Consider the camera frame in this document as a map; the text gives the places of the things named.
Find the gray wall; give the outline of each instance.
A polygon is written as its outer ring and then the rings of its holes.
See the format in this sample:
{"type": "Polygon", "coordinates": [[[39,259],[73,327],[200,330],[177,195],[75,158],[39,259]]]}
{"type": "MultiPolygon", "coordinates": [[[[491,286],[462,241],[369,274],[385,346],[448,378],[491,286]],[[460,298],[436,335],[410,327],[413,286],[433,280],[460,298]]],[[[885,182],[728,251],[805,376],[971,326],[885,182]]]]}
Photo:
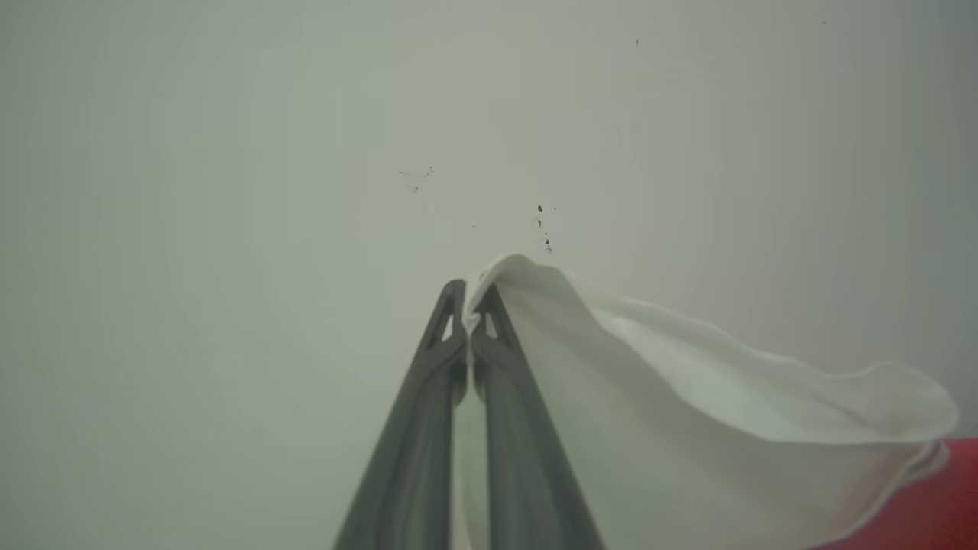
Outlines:
{"type": "Polygon", "coordinates": [[[975,60],[969,0],[0,2],[0,546],[328,547],[500,252],[978,435],[975,60]]]}

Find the red fabric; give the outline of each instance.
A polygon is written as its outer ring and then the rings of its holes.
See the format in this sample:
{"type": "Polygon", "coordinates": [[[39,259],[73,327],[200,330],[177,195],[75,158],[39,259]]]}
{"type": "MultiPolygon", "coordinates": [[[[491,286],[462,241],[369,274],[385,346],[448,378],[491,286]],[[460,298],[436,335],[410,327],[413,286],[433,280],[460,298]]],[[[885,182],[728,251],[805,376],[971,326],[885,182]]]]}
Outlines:
{"type": "Polygon", "coordinates": [[[898,491],[853,536],[821,550],[978,550],[978,438],[951,439],[948,464],[898,491]]]}

